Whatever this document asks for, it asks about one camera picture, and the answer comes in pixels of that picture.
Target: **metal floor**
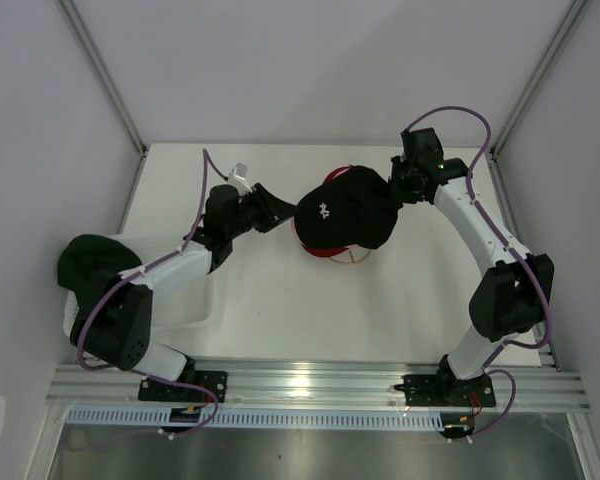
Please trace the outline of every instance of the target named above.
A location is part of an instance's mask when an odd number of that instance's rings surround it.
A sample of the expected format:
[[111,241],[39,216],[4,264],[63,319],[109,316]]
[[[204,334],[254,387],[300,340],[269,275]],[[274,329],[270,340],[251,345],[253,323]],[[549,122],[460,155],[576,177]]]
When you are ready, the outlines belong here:
[[51,480],[584,478],[562,414],[512,414],[473,445],[424,432],[206,428],[173,442],[140,434],[76,453],[68,440],[77,448],[131,429],[65,429]]

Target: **white wall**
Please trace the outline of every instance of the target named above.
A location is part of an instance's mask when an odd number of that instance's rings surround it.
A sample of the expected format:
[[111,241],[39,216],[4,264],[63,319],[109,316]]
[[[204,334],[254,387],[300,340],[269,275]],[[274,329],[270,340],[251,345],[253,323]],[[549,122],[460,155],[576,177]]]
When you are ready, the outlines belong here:
[[600,0],[505,148],[523,230],[556,265],[555,343],[582,373],[600,442]]
[[[502,126],[571,0],[77,0],[148,142],[399,145]],[[461,114],[447,145],[477,146]]]
[[0,1],[0,480],[20,478],[66,357],[63,246],[112,232],[136,160],[51,0]]

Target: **black fabric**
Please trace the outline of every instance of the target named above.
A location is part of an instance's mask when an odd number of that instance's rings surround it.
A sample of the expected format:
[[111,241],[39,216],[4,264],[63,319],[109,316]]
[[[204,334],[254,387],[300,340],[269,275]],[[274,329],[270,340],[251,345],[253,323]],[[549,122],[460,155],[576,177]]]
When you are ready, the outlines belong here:
[[356,166],[300,200],[295,228],[309,248],[376,249],[391,236],[400,208],[388,182],[374,170]]
[[58,259],[58,285],[75,293],[80,305],[93,273],[119,272],[140,265],[140,258],[120,242],[100,235],[80,235]]

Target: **white basket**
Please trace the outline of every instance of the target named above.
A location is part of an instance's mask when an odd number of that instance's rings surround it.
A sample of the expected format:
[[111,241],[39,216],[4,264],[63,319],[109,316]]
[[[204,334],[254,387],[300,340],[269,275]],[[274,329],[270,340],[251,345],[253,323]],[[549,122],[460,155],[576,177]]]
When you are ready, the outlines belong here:
[[[147,264],[170,253],[182,244],[182,235],[110,235],[140,257]],[[215,287],[215,274],[205,275],[188,282],[168,300],[154,307],[151,316],[152,331],[178,328],[197,328],[209,325],[218,316],[219,288]],[[78,315],[78,303],[69,292],[64,309],[64,332],[71,334],[73,322]]]

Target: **black hat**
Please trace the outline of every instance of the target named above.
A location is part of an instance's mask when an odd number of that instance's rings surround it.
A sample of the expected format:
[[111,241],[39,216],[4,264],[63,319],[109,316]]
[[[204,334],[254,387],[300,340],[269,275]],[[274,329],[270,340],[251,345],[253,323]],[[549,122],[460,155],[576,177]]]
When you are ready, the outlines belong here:
[[354,166],[300,200],[295,229],[308,249],[376,249],[391,236],[400,208],[375,170]]

